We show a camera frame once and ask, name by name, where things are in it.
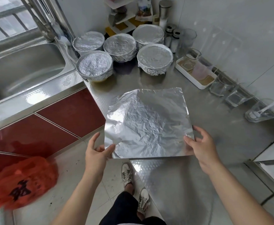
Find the black cable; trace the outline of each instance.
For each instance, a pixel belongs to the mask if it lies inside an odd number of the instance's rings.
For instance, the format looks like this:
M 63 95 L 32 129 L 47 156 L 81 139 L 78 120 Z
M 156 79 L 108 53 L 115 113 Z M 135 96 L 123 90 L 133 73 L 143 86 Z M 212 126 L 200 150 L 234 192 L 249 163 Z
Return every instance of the black cable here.
M 267 201 L 269 201 L 271 198 L 273 198 L 274 197 L 274 193 L 273 194 L 271 194 L 269 197 L 267 197 L 265 200 L 263 200 L 263 202 L 261 203 L 261 206 L 263 206 L 264 204 L 266 204 L 267 203 Z

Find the white sneaker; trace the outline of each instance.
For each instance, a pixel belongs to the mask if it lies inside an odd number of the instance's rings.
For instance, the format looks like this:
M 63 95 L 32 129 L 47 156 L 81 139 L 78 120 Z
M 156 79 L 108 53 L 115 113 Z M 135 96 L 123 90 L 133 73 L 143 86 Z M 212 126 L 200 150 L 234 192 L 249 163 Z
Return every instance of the white sneaker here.
M 139 194 L 138 197 L 138 209 L 137 211 L 142 213 L 145 216 L 145 212 L 147 210 L 147 207 L 150 205 L 150 195 L 148 194 L 148 191 L 144 187 Z
M 124 182 L 124 187 L 126 187 L 129 183 L 132 183 L 132 170 L 128 162 L 122 165 L 121 178 Z

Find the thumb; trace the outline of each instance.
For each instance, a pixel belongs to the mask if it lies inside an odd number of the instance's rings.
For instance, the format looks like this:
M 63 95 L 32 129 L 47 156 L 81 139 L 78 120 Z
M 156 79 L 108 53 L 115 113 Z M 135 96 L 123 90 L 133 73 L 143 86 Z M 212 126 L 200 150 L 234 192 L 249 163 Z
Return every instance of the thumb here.
M 188 136 L 184 136 L 184 141 L 192 148 L 196 145 L 196 142 Z
M 115 149 L 115 144 L 111 144 L 109 147 L 106 148 L 105 151 L 103 151 L 102 153 L 104 153 L 104 155 L 109 158 L 110 155 L 112 154 L 112 152 L 114 151 Z

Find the sink basin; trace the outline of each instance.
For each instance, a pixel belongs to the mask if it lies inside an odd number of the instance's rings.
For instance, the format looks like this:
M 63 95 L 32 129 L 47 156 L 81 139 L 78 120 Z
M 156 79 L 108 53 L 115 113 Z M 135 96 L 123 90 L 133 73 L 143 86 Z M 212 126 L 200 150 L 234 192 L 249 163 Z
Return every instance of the sink basin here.
M 0 58 L 0 101 L 74 69 L 63 51 L 45 41 Z

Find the metal pepper grinder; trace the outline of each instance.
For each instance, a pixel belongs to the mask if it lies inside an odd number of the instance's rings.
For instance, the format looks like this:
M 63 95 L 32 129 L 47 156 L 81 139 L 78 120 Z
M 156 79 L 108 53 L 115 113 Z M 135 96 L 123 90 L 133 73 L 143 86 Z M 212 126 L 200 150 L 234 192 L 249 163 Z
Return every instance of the metal pepper grinder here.
M 159 2 L 159 15 L 160 15 L 159 26 L 162 27 L 164 31 L 167 25 L 171 6 L 172 6 L 171 0 L 161 0 Z

